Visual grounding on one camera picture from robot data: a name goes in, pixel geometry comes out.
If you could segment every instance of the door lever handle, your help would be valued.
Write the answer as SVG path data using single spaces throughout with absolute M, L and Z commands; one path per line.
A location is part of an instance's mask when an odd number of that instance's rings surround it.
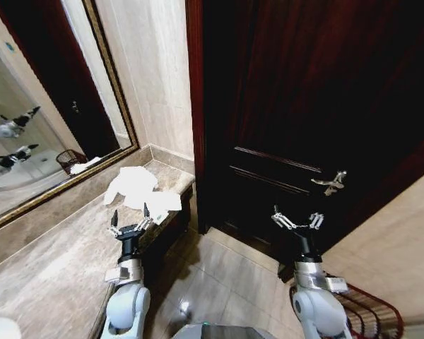
M 328 186 L 324 192 L 326 196 L 332 195 L 332 193 L 337 192 L 338 189 L 343 189 L 344 184 L 342 183 L 343 179 L 346 177 L 347 171 L 338 171 L 336 176 L 332 181 L 311 179 L 312 182 L 318 185 Z

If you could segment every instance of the mirror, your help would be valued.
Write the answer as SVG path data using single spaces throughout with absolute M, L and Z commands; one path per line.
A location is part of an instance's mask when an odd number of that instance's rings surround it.
M 0 1 L 0 218 L 136 147 L 94 13 L 55 2 Z

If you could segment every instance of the dark wooden door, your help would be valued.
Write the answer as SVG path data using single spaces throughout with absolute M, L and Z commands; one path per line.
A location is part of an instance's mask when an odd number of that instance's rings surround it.
M 192 25 L 204 28 L 208 226 L 288 263 L 296 246 L 271 221 L 275 203 L 295 222 L 325 214 L 324 251 L 424 173 L 380 193 L 424 141 L 424 2 L 201 2 L 187 9 L 196 55 Z M 339 170 L 331 196 L 311 180 Z
M 88 158 L 119 148 L 60 0 L 0 0 L 0 16 Z

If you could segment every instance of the marble tile floor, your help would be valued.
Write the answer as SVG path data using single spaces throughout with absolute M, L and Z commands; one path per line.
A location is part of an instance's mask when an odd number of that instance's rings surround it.
M 147 286 L 151 307 L 145 338 L 171 338 L 187 323 L 264 329 L 276 338 L 303 338 L 276 262 L 226 234 L 189 229 Z

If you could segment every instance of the door panel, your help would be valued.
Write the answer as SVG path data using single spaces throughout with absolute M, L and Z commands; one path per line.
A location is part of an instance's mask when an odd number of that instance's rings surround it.
M 329 248 L 424 140 L 424 4 L 205 1 L 204 115 L 209 223 L 288 262 L 273 204 L 319 211 Z

